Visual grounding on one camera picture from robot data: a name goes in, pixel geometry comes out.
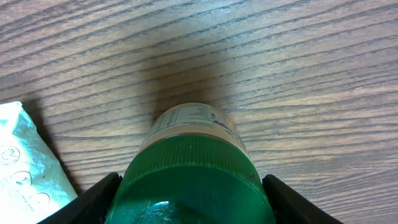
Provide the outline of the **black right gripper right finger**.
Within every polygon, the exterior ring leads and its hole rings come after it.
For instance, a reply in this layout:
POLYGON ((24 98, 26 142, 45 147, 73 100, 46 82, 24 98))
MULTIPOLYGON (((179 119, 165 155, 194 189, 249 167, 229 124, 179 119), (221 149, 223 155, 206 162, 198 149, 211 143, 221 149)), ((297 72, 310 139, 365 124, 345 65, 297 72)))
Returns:
POLYGON ((343 224, 272 174, 262 179, 262 186, 276 224, 343 224))

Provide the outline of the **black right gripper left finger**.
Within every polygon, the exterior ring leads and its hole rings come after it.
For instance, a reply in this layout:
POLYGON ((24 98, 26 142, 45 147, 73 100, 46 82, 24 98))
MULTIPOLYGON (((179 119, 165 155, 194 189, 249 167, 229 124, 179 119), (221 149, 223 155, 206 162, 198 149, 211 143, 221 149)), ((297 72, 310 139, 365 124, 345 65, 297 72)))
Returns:
POLYGON ((112 172, 39 224, 103 224, 122 177, 112 172))

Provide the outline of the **teal wet wipes packet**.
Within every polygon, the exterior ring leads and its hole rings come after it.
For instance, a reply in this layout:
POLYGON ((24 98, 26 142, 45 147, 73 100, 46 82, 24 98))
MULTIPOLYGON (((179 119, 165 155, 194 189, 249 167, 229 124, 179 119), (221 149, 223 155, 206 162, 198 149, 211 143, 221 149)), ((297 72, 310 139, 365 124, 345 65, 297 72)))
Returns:
POLYGON ((22 103, 2 104, 1 223, 41 222, 76 197, 22 103))

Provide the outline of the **green white Knorr jar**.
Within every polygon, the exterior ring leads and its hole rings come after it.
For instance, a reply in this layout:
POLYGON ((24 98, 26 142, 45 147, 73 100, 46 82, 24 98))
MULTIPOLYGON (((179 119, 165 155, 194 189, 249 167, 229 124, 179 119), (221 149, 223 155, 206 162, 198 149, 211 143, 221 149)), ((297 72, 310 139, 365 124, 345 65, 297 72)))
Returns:
POLYGON ((107 223, 274 223, 233 124, 202 103, 164 112, 124 173, 107 223))

